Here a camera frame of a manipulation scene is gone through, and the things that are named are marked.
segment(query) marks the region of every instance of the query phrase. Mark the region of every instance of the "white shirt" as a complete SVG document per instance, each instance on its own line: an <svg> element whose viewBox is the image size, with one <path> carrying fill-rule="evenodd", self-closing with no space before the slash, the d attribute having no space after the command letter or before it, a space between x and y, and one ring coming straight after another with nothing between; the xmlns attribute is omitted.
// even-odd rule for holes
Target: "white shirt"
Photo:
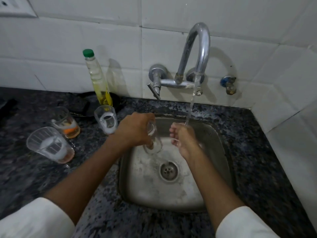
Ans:
<svg viewBox="0 0 317 238"><path fill-rule="evenodd" d="M1 238L70 238L75 226L67 214L45 198L37 198L0 220ZM216 238L278 238L249 207L230 212L220 223Z"/></svg>

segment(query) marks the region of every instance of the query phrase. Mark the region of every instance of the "sink drain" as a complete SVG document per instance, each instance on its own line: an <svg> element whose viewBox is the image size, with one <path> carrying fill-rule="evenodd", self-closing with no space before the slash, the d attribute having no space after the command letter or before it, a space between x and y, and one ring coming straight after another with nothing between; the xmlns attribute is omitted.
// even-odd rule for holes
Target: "sink drain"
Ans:
<svg viewBox="0 0 317 238"><path fill-rule="evenodd" d="M160 175L166 181L174 181L178 176L178 167L171 161L161 165Z"/></svg>

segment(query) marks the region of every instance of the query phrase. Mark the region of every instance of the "plastic bottle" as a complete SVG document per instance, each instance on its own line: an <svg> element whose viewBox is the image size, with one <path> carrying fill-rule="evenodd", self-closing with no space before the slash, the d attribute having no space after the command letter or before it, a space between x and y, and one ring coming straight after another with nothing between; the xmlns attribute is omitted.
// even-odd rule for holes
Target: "plastic bottle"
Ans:
<svg viewBox="0 0 317 238"><path fill-rule="evenodd" d="M85 57L86 65L90 74L90 79L93 83L93 89L96 92L99 103L101 105L112 106L112 98L109 93L107 81L102 73L97 59L95 58L93 50L85 49L82 53Z"/></svg>

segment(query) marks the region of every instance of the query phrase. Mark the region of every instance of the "tile wall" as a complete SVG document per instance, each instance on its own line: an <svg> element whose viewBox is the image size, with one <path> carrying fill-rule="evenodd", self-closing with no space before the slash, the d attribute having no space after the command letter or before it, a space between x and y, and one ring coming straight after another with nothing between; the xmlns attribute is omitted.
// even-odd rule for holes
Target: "tile wall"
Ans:
<svg viewBox="0 0 317 238"><path fill-rule="evenodd" d="M0 86L92 91L91 48L110 89L154 99L148 69L177 71L197 22L211 33L200 103L251 108L317 228L317 0L29 0L39 18L0 17ZM185 71L196 64L197 40ZM237 77L238 91L219 85ZM191 91L162 87L164 100Z"/></svg>

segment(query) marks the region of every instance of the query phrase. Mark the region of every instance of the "water stream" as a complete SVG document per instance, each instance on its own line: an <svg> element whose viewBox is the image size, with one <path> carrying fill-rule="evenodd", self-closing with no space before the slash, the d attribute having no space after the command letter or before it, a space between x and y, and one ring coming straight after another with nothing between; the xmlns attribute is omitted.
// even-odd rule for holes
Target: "water stream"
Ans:
<svg viewBox="0 0 317 238"><path fill-rule="evenodd" d="M191 115L192 115L192 109L193 109L193 105L194 105L194 101L195 101L197 88L198 88L198 86L200 84L200 78L201 78L200 75L196 75L196 77L195 77L193 96L192 96L191 104L189 106L189 110L188 110L188 114L187 114L186 122L185 122L186 126L189 125L189 119L191 118Z"/></svg>

